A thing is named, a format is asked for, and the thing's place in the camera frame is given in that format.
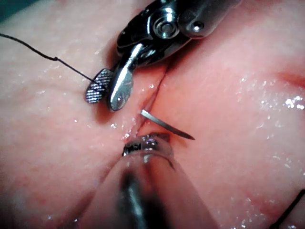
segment surgical needle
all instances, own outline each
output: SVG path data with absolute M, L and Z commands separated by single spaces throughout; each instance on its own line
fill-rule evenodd
M 162 126 L 163 128 L 171 131 L 172 133 L 180 136 L 180 137 L 184 137 L 184 138 L 187 138 L 187 139 L 191 139 L 191 140 L 195 140 L 195 138 L 193 138 L 192 136 L 190 136 L 189 134 L 187 134 L 186 132 L 183 132 L 181 130 L 178 130 L 177 128 L 171 126 L 171 125 L 168 125 L 167 123 L 161 121 L 160 119 L 152 116 L 150 113 L 148 113 L 147 111 L 145 110 L 142 110 L 141 111 L 141 115 L 143 115 L 145 118 L 148 118 L 149 120 L 151 120 L 152 122 Z

